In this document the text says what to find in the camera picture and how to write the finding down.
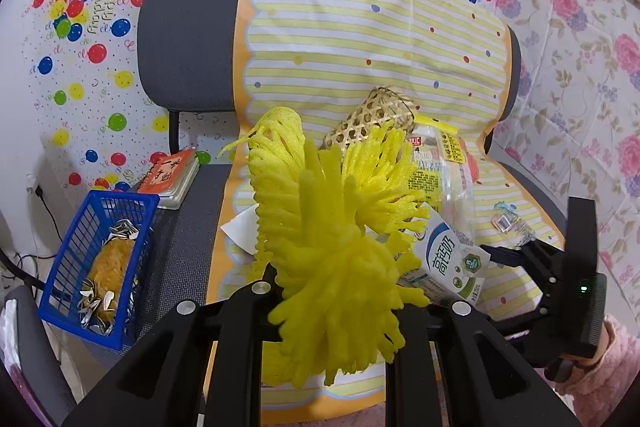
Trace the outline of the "right hand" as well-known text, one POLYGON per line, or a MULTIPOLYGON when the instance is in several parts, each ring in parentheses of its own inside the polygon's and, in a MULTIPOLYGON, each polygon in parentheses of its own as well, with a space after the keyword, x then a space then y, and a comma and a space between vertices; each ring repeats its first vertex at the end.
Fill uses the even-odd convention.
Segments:
POLYGON ((598 393, 604 392, 606 382, 613 372, 614 358, 611 352, 617 340, 617 321, 613 315, 606 314, 602 322, 598 347, 591 358, 578 357, 563 353, 560 367, 547 367, 542 373, 544 379, 559 395, 570 395, 574 399, 586 397, 592 400, 598 393))

